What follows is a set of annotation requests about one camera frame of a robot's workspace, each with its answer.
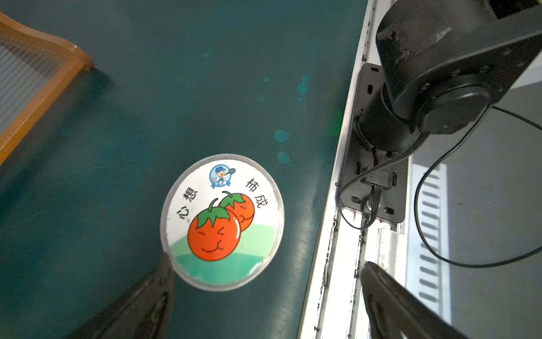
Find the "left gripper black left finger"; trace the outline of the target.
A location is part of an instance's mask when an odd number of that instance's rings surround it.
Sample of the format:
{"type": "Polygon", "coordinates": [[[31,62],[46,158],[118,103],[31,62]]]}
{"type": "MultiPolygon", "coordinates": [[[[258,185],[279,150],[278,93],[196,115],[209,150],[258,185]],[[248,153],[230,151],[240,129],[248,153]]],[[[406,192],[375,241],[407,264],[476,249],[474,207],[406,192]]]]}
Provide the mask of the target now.
{"type": "Polygon", "coordinates": [[[174,304],[175,272],[168,255],[141,282],[69,338],[165,338],[174,304]]]}

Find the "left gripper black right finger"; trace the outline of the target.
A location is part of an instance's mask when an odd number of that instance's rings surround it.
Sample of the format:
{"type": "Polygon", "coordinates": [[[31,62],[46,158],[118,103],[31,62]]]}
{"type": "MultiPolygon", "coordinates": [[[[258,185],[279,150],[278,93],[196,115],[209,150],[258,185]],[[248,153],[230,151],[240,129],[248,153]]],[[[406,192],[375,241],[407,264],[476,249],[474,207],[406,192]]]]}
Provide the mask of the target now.
{"type": "Polygon", "coordinates": [[[361,285],[372,338],[466,337],[373,262],[361,269],[361,285]]]}

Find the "jar with tomato lid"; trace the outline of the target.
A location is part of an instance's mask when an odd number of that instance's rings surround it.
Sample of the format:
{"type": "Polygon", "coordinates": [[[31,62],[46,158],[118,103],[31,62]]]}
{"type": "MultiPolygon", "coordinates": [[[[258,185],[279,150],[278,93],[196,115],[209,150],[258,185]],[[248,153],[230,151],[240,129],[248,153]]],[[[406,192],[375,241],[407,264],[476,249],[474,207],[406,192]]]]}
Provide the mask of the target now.
{"type": "Polygon", "coordinates": [[[242,155],[204,158],[176,180],[160,219],[162,248],[177,275],[210,292],[240,288],[269,266],[285,228],[275,180],[242,155]]]}

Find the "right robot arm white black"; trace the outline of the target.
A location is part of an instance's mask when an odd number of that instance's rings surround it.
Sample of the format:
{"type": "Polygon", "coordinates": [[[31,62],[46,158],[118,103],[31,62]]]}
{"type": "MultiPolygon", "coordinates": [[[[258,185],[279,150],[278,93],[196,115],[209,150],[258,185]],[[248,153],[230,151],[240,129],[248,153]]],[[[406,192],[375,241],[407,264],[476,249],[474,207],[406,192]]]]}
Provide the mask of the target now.
{"type": "Polygon", "coordinates": [[[384,83],[354,130],[398,152],[454,134],[497,103],[541,53],[540,1],[398,1],[375,34],[384,83]]]}

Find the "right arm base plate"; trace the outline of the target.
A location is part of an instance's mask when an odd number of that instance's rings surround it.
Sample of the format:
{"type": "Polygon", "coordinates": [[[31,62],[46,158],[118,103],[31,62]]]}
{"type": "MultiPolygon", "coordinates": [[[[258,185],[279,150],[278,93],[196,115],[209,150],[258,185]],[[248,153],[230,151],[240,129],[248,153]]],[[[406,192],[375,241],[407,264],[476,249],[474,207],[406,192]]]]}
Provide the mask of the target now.
{"type": "Polygon", "coordinates": [[[364,110],[370,100],[376,96],[378,88],[384,84],[382,68],[375,64],[364,64],[358,74],[354,108],[349,122],[346,155],[342,163],[338,199],[343,208],[371,214],[371,198],[376,187],[381,189],[381,197],[377,219],[388,223],[401,223],[405,220],[407,200],[407,175],[409,162],[407,159],[398,164],[380,169],[353,185],[344,186],[362,172],[371,169],[375,162],[383,164],[389,160],[387,153],[370,151],[359,138],[356,125],[364,116],[364,110]]]}

